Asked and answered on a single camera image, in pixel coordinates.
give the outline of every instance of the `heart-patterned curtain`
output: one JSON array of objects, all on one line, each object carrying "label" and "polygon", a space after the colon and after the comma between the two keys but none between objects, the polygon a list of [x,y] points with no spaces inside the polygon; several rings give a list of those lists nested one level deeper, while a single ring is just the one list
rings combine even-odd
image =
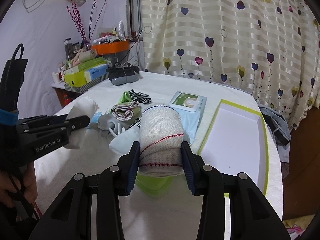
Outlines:
[{"label": "heart-patterned curtain", "polygon": [[245,90],[296,128],[317,98],[319,24],[304,0],[141,0],[146,71]]}]

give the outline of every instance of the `beige rolled item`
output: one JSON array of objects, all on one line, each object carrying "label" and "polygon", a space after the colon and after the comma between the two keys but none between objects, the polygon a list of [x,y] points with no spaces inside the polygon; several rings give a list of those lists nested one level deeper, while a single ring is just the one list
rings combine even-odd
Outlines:
[{"label": "beige rolled item", "polygon": [[79,55],[79,61],[81,63],[86,62],[88,60],[94,59],[98,55],[97,51],[95,49],[90,49],[84,53],[81,53]]}]

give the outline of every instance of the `orange tray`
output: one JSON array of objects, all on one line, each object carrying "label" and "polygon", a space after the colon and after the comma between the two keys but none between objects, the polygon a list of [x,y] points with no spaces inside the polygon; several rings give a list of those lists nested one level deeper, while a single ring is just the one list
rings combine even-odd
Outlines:
[{"label": "orange tray", "polygon": [[91,49],[97,50],[98,55],[118,53],[129,49],[129,41],[92,45]]}]

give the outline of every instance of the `finger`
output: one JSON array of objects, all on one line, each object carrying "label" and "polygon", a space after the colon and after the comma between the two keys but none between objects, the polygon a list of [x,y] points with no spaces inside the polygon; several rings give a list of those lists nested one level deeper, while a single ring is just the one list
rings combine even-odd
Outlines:
[{"label": "finger", "polygon": [[0,189],[0,202],[5,204],[9,208],[14,207],[14,203],[13,203],[12,199],[9,197],[7,192],[3,189]]},{"label": "finger", "polygon": [[34,163],[31,162],[27,166],[26,173],[23,175],[23,185],[29,187],[31,184],[36,182],[36,173]]},{"label": "finger", "polygon": [[[18,179],[14,176],[12,176],[12,178],[15,184],[17,185],[18,189],[21,189],[21,185]],[[4,171],[0,171],[0,188],[16,192],[11,180],[9,179],[8,174]]]},{"label": "finger", "polygon": [[32,183],[30,186],[26,187],[23,196],[28,200],[29,203],[33,203],[38,197],[37,184]]}]

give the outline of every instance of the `green cloth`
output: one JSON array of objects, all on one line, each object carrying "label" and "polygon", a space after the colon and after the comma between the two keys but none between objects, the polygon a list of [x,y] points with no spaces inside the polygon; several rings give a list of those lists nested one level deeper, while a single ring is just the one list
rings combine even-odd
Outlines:
[{"label": "green cloth", "polygon": [[132,101],[131,97],[129,96],[128,91],[125,91],[122,96],[120,97],[120,100],[118,102],[119,103],[129,103],[130,101]]}]

